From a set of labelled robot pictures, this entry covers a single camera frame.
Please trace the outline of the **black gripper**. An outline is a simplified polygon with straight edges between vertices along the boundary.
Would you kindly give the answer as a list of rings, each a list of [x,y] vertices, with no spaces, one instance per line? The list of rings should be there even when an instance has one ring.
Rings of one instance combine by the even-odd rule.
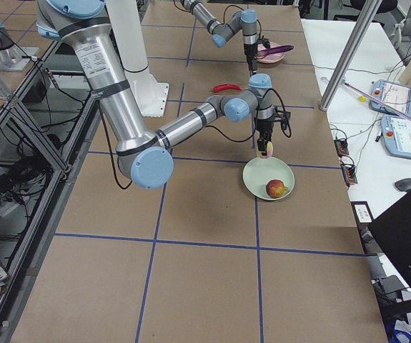
[[[274,107],[258,109],[254,122],[256,130],[259,132],[257,140],[257,156],[267,156],[267,142],[272,140]]]
[[[257,35],[244,36],[244,54],[248,61],[250,74],[256,74],[258,70],[257,55]]]

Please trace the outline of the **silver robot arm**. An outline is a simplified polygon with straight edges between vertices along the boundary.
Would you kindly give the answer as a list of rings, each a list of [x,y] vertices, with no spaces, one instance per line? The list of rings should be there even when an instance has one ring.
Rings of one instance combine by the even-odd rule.
[[[242,32],[243,49],[249,74],[252,76],[256,73],[259,34],[257,13],[254,9],[237,11],[228,22],[221,23],[201,1],[180,1],[180,3],[207,29],[212,41],[219,48]]]
[[[110,38],[111,20],[104,1],[38,1],[39,33],[68,44],[76,54],[117,138],[120,172],[137,186],[156,189],[172,176],[174,162],[169,149],[187,140],[221,116],[238,122],[252,115],[260,132],[259,157],[273,154],[270,118],[274,105],[267,94],[271,79],[266,74],[249,78],[249,86],[235,96],[209,97],[160,129],[148,129],[129,80]]]

